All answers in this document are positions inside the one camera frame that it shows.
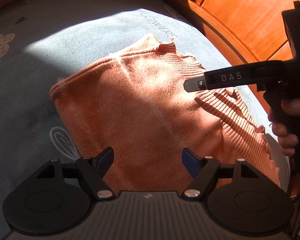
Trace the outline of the person's right hand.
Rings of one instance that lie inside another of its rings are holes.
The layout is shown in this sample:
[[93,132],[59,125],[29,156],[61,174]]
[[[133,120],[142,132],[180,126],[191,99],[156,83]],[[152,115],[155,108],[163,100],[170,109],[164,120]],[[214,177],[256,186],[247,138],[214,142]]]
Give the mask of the person's right hand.
[[[300,117],[300,98],[282,100],[281,107],[287,115]],[[279,118],[275,116],[273,109],[269,110],[268,120],[272,123],[272,132],[277,136],[282,154],[292,157],[296,153],[299,137],[296,133],[292,132],[286,121],[279,120]]]

